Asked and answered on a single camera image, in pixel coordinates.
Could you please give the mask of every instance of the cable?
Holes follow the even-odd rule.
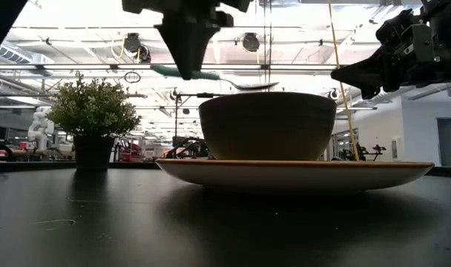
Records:
[[[328,0],[328,9],[329,9],[329,19],[331,20],[332,42],[333,42],[334,47],[335,47],[336,66],[337,66],[337,69],[339,69],[340,65],[339,65],[338,45],[336,43],[335,25],[332,22],[331,0]],[[359,161],[358,147],[357,147],[356,142],[355,142],[354,131],[352,130],[351,112],[349,111],[349,107],[347,105],[346,94],[344,93],[343,83],[339,82],[339,85],[340,85],[340,90],[341,90],[341,96],[343,96],[344,107],[346,109],[347,122],[348,122],[348,125],[349,125],[349,135],[351,136],[351,142],[352,142],[352,150],[354,151],[354,156],[356,158],[356,161]]]
[[[112,45],[110,46],[110,51],[112,52],[112,55],[113,56],[115,56],[116,58],[121,58],[122,56],[123,56],[123,51],[125,50],[125,38],[123,39],[123,41],[122,41],[122,50],[120,51],[120,56],[119,55],[117,55],[116,53],[115,53],[115,51],[113,50],[113,46],[115,45],[115,42],[113,41],[113,39],[112,39]]]
[[[243,44],[243,38],[244,37],[241,37],[240,38],[240,44]],[[243,47],[243,45],[242,45],[242,49],[245,51],[245,52],[247,52],[247,53],[254,53],[254,54],[256,54],[257,55],[257,65],[259,65],[260,64],[260,53],[259,53],[259,50],[257,49],[257,52],[250,52],[249,50],[246,50],[246,48],[245,47]],[[259,77],[259,82],[261,81],[261,79],[260,79],[260,69],[258,69],[258,77]]]

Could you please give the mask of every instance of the robot end effector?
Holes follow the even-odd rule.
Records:
[[[363,99],[400,86],[451,82],[451,0],[422,0],[418,16],[404,10],[376,32],[381,46],[331,77],[361,89]]]
[[[233,27],[230,14],[216,11],[222,2],[246,12],[252,0],[122,0],[124,11],[141,13],[142,9],[161,12],[156,25],[173,56],[181,77],[189,80],[193,71],[201,70],[205,49],[221,27]]]

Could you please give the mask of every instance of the ceiling pipe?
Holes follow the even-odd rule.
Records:
[[[35,87],[31,86],[31,85],[26,85],[26,84],[24,84],[22,82],[18,82],[15,79],[11,79],[11,78],[3,76],[1,74],[0,74],[0,80],[3,80],[5,82],[9,82],[13,86],[15,86],[15,87],[17,87],[18,89],[21,89],[21,90],[31,90],[31,91],[35,91],[35,92],[38,92],[38,93],[45,93],[41,89],[35,88]]]
[[[418,95],[411,96],[411,97],[408,98],[408,100],[414,101],[414,100],[417,100],[417,99],[423,99],[424,97],[431,96],[433,94],[440,93],[440,92],[446,91],[448,89],[451,89],[451,85],[445,85],[445,86],[441,86],[441,87],[436,87],[436,88],[430,89],[430,90],[428,90],[426,92],[420,93]]]
[[[10,96],[24,96],[26,94],[19,89],[12,88],[8,83],[4,83],[2,80],[0,80],[0,93],[9,94]]]

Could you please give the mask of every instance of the white ceiling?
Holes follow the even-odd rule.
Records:
[[[430,86],[427,86],[426,88],[418,88],[418,89],[412,90],[409,93],[403,94],[402,97],[408,99],[408,98],[411,98],[412,96],[417,96],[421,93],[431,92],[434,90],[434,88],[442,88],[442,87],[445,87],[445,85],[430,85]],[[420,99],[416,99],[413,101],[421,102],[421,103],[442,103],[442,102],[449,103],[449,102],[451,102],[451,97],[448,96],[448,92],[446,90],[443,90],[441,92],[434,93],[429,96],[425,96],[425,97],[422,97]]]
[[[392,18],[404,8],[419,7],[418,1],[408,1],[413,6],[379,7],[379,1],[364,1],[353,4],[357,0],[339,1],[333,5],[333,22],[338,43],[338,55],[341,64],[351,64],[369,57],[378,48],[375,31],[381,24],[371,24],[370,19],[382,22]],[[223,28],[210,41],[205,63],[211,64],[263,64],[268,62],[271,54],[272,64],[335,64],[332,31],[329,27],[329,11],[325,1],[315,1],[319,4],[299,4],[290,7],[273,7],[271,12],[267,8],[251,3],[247,13],[241,13],[233,8],[221,5],[220,9],[234,16],[234,28]],[[100,64],[100,63],[132,63],[132,59],[125,54],[118,58],[112,54],[120,54],[121,43],[127,33],[139,33],[142,43],[151,50],[152,63],[172,63],[173,59],[167,47],[153,28],[160,24],[162,15],[148,10],[141,14],[122,11],[121,0],[30,0],[15,24],[8,33],[6,41],[19,46],[20,50],[41,53],[51,58],[56,64]],[[241,35],[246,32],[257,33],[259,37],[267,36],[271,39],[260,51],[248,53],[244,51],[240,42]],[[49,38],[54,48],[45,43]],[[84,72],[94,76],[99,72]],[[168,98],[173,88],[181,93],[235,93],[227,82],[204,82],[181,79],[165,79],[151,71],[141,71],[142,80],[129,85],[122,79],[110,82],[121,82],[125,87],[130,86],[130,92],[148,95],[146,99],[130,99],[139,107],[138,113],[143,117],[143,128],[151,129],[150,122],[161,125],[163,136],[171,135],[166,130],[173,127],[172,118],[154,109],[161,106],[174,106]],[[71,75],[73,73],[56,72],[55,75]],[[223,72],[222,77],[237,84],[264,82],[263,72],[259,73],[231,73]],[[41,80],[21,79],[21,81],[40,87]],[[46,79],[52,85],[58,79]],[[275,90],[299,91],[325,95],[339,84],[327,75],[285,75],[271,72],[271,81],[280,81]],[[203,99],[189,99],[184,106],[197,107]],[[194,132],[199,126],[192,123],[198,118],[194,108],[189,115],[181,113],[180,118],[190,122]]]

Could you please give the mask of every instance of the pole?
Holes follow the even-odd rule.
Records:
[[[174,100],[174,141],[176,144],[174,144],[174,147],[176,147],[178,142],[178,100],[180,99],[180,96],[176,95],[176,99]]]

